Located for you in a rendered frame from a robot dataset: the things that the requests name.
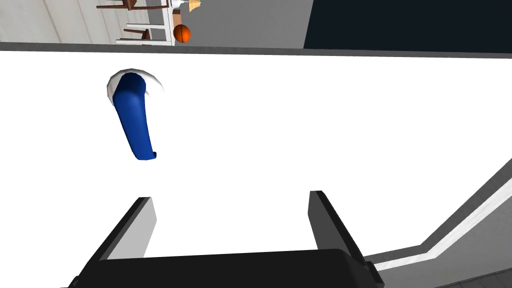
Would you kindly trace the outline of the orange basketball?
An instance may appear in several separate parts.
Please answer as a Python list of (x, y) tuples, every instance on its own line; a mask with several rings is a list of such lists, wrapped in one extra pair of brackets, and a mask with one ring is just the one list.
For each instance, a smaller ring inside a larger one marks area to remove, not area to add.
[(178, 24), (173, 29), (174, 39), (179, 43), (187, 43), (191, 39), (191, 30), (184, 24)]

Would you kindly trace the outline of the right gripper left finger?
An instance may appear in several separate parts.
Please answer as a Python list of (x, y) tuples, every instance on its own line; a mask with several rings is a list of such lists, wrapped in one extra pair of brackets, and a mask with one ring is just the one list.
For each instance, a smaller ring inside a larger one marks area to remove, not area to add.
[(95, 251), (91, 262), (143, 258), (156, 222), (152, 198), (138, 198)]

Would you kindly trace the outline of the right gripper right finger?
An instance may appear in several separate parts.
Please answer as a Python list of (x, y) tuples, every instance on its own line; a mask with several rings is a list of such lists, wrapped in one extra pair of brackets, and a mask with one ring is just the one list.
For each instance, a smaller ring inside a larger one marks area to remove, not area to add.
[(307, 216), (318, 249), (340, 249), (358, 264), (366, 265), (358, 245), (323, 191), (309, 192)]

